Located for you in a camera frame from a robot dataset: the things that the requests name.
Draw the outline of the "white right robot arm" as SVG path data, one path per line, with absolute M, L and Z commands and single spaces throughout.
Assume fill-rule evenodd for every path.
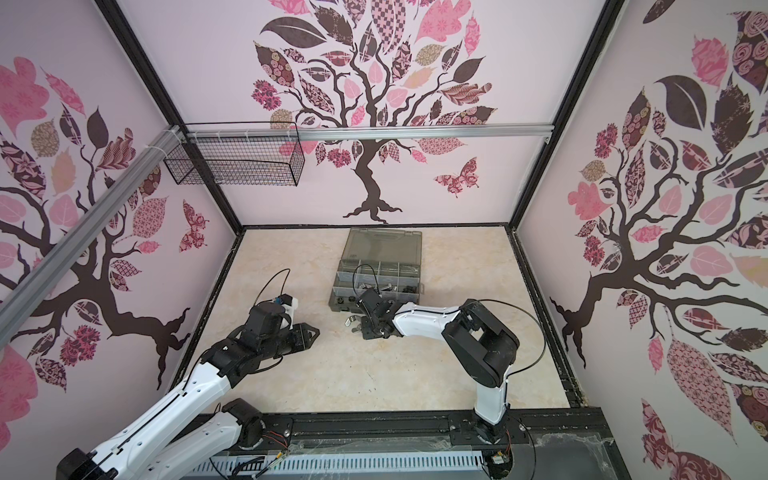
M 476 384 L 475 416 L 487 426 L 501 423 L 507 410 L 507 375 L 519 338 L 481 301 L 455 307 L 426 307 L 386 299 L 373 289 L 357 300 L 363 338 L 424 337 L 443 341 Z

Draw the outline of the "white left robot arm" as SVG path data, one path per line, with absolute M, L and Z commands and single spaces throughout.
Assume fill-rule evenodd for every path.
M 203 425 L 189 425 L 244 378 L 311 348 L 318 329 L 294 321 L 288 294 L 251 307 L 246 322 L 204 351 L 188 377 L 127 427 L 89 452 L 57 465 L 59 479 L 180 479 L 231 447 L 254 449 L 268 438 L 262 413 L 243 399 L 223 405 Z

